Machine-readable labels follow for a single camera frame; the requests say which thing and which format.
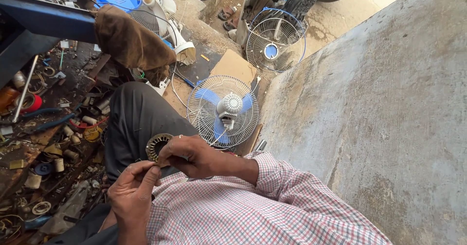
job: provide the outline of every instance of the green wire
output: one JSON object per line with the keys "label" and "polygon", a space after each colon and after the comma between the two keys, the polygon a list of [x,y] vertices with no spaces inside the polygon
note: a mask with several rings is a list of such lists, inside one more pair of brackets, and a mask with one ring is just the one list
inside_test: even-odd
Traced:
{"label": "green wire", "polygon": [[143,79],[143,78],[144,78],[144,72],[143,72],[140,76],[135,75],[135,73],[133,73],[133,75],[134,75],[136,78],[139,78],[139,79]]}
{"label": "green wire", "polygon": [[63,51],[64,51],[64,50],[65,50],[65,49],[62,49],[62,56],[61,56],[61,58],[60,58],[60,67],[62,67],[62,62],[63,62]]}

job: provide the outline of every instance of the cardboard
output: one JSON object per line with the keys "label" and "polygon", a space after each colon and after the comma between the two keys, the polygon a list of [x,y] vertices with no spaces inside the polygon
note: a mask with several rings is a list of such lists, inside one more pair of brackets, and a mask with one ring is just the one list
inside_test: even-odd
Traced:
{"label": "cardboard", "polygon": [[209,76],[213,75],[230,75],[240,79],[247,85],[251,85],[256,75],[256,68],[236,52],[227,49]]}

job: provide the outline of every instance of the plaid shirt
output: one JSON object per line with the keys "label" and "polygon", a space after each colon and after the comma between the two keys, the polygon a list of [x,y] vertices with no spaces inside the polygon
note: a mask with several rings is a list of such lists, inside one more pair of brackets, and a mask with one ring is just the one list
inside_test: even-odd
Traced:
{"label": "plaid shirt", "polygon": [[253,152],[256,187],[236,177],[185,182],[183,173],[154,188],[149,244],[391,244],[360,212],[317,177]]}

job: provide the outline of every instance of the dark trousers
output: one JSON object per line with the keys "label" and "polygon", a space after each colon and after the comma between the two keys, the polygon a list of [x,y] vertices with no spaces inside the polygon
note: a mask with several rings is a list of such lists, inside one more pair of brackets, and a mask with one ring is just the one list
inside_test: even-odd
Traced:
{"label": "dark trousers", "polygon": [[[161,133],[192,136],[197,130],[152,87],[140,82],[128,82],[118,87],[110,100],[105,142],[109,180],[114,183],[128,165],[148,160],[146,145],[151,137]],[[161,170],[162,177],[178,172],[170,166]],[[76,226],[46,244],[117,244],[116,225],[97,233],[109,211],[107,204],[97,206]]]}

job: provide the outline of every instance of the blue fan blade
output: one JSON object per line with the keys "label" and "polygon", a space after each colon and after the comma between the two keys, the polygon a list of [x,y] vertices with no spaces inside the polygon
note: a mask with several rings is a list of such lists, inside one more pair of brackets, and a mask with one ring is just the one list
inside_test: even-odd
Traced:
{"label": "blue fan blade", "polygon": [[246,94],[243,98],[243,107],[240,113],[245,113],[253,106],[253,98],[251,97],[251,93]]}
{"label": "blue fan blade", "polygon": [[220,101],[219,96],[207,88],[200,88],[198,91],[196,91],[195,98],[207,100],[213,105],[217,105],[217,103]]}
{"label": "blue fan blade", "polygon": [[[225,131],[224,124],[220,120],[220,118],[216,118],[216,121],[214,121],[214,140],[217,140],[220,135],[222,135]],[[217,140],[220,143],[223,144],[228,144],[230,143],[229,137],[225,135],[225,133]]]}

